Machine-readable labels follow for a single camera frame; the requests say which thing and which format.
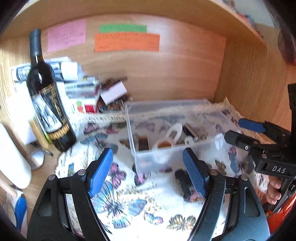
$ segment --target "wine bottle label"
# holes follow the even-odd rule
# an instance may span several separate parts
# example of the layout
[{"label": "wine bottle label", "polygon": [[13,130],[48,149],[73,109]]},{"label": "wine bottle label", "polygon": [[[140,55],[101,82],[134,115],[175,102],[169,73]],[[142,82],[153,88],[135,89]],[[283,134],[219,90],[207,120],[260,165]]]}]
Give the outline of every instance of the wine bottle label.
[{"label": "wine bottle label", "polygon": [[39,120],[51,140],[63,137],[70,130],[57,90],[51,84],[32,96],[32,103]]}]

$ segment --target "orange paper strip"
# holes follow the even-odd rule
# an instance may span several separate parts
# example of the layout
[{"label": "orange paper strip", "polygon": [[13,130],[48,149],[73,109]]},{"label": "orange paper strip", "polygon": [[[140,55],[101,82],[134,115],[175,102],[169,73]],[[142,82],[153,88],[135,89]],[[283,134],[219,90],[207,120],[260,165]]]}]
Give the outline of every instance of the orange paper strip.
[{"label": "orange paper strip", "polygon": [[136,32],[104,33],[95,35],[94,51],[117,50],[159,51],[159,34]]}]

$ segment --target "green paper strip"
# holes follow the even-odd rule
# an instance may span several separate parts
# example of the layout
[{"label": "green paper strip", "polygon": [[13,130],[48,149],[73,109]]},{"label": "green paper strip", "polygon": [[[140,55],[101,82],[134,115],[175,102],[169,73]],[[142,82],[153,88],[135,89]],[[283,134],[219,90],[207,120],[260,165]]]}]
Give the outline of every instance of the green paper strip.
[{"label": "green paper strip", "polygon": [[100,33],[139,32],[147,33],[147,26],[135,24],[104,24],[100,26]]}]

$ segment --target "wine bottle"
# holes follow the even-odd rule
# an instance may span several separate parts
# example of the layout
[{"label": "wine bottle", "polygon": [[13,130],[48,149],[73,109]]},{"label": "wine bottle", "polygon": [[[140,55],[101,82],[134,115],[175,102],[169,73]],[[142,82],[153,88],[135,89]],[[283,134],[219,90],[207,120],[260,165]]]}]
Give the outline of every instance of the wine bottle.
[{"label": "wine bottle", "polygon": [[76,142],[76,136],[60,101],[52,67],[42,57],[41,30],[31,32],[29,40],[31,70],[27,87],[32,103],[52,143],[59,151],[66,151]]}]

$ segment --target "orange object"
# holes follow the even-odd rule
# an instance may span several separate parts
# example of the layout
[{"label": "orange object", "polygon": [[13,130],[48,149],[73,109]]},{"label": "orange object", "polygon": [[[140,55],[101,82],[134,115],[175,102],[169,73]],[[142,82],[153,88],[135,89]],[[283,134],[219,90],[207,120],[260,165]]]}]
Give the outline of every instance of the orange object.
[{"label": "orange object", "polygon": [[282,207],[279,213],[276,213],[267,219],[267,222],[269,225],[269,231],[271,234],[273,234],[276,231],[276,229],[281,225],[281,223],[287,216],[288,212],[290,211],[295,200],[296,200],[296,194],[294,194],[294,196],[289,198],[289,200],[284,204],[284,206]]},{"label": "orange object", "polygon": [[136,32],[96,34],[94,51],[141,50],[158,52],[159,40],[159,34]]}]

